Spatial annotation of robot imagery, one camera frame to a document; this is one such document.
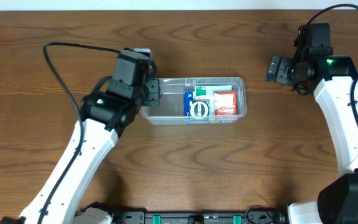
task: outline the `brown tabletop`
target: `brown tabletop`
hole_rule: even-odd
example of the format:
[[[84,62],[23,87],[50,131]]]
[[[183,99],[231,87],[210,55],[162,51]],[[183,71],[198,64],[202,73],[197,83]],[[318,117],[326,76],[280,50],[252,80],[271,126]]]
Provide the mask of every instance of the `brown tabletop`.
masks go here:
[[[291,57],[316,11],[0,12],[0,219],[37,195],[76,117],[42,55],[53,40],[153,50],[158,77],[241,77],[247,114],[236,124],[152,126],[141,115],[93,177],[80,207],[246,210],[314,200],[337,179],[328,126],[313,96],[264,82],[273,55]],[[336,55],[358,68],[358,12],[332,11]],[[51,47],[76,100],[114,71],[116,54]]]

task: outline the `plastic bin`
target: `plastic bin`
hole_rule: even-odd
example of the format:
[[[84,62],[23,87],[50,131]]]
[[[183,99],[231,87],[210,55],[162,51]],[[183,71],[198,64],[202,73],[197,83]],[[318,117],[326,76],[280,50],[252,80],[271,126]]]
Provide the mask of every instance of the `plastic bin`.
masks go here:
[[[231,85],[237,91],[237,115],[184,116],[184,92],[195,86]],[[230,124],[247,113],[246,89],[242,78],[160,78],[159,107],[142,108],[142,116],[154,125]]]

